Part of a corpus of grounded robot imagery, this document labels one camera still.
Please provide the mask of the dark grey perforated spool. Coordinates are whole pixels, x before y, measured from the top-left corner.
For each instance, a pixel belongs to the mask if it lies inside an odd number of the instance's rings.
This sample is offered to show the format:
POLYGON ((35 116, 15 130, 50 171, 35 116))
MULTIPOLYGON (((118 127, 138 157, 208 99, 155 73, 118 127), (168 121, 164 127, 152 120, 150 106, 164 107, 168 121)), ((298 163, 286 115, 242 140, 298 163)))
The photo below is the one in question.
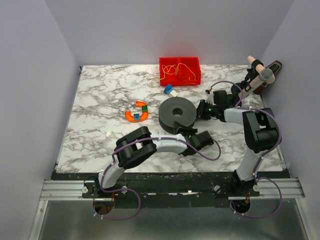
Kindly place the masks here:
POLYGON ((175 135, 175 122, 192 128, 197 119, 195 105, 186 98, 172 97, 161 103, 158 108, 158 121, 161 128, 169 134, 175 135))

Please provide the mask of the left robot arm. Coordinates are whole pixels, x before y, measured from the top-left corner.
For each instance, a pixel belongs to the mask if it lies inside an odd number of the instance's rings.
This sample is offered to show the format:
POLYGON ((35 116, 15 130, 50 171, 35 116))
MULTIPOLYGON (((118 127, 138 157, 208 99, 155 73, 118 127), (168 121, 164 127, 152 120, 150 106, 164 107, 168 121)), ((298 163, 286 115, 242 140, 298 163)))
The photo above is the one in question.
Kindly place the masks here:
POLYGON ((196 128, 184 126, 177 121, 173 122, 173 133, 152 134, 148 127, 142 126, 120 138, 111 155, 111 163, 95 179, 97 187, 111 189, 126 170, 139 166, 155 153, 192 156, 214 144, 208 131, 198 133, 196 128))

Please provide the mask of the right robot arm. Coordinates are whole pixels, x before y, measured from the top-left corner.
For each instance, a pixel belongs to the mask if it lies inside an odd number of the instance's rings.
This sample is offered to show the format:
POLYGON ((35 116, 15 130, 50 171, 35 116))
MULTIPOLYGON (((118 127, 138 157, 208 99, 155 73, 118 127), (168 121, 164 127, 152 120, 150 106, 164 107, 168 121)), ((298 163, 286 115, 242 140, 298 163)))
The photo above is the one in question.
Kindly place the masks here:
POLYGON ((206 121, 216 119, 243 126, 247 150, 235 170, 235 176, 240 182, 254 180, 264 156, 273 151, 282 140, 272 110, 242 107, 242 100, 237 93, 228 94, 225 90, 206 90, 205 93, 207 98, 202 99, 196 109, 197 118, 206 121))

